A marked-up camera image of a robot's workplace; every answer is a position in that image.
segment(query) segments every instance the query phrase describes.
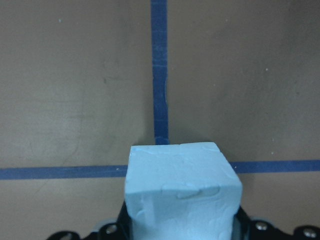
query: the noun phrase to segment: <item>light blue foam block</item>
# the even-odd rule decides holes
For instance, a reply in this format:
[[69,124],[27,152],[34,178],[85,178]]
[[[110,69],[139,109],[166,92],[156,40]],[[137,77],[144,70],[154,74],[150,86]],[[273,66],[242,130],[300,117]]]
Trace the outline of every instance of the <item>light blue foam block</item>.
[[133,240],[230,240],[241,195],[213,142],[131,147],[125,202]]

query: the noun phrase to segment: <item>blue tape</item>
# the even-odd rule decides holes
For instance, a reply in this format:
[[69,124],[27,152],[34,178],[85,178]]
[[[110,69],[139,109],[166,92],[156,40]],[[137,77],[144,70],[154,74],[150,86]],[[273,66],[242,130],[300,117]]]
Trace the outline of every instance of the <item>blue tape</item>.
[[[237,174],[320,171],[320,160],[230,162]],[[123,178],[127,165],[0,168],[0,180]]]
[[155,144],[169,144],[167,0],[151,0],[153,118]]

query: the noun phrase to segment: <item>foam block top face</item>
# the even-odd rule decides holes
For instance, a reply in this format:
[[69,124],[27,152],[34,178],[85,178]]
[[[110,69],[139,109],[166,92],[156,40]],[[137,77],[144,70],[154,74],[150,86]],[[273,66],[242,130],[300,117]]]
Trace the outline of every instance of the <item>foam block top face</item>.
[[133,240],[229,240],[241,194],[213,142],[131,147],[125,202]]

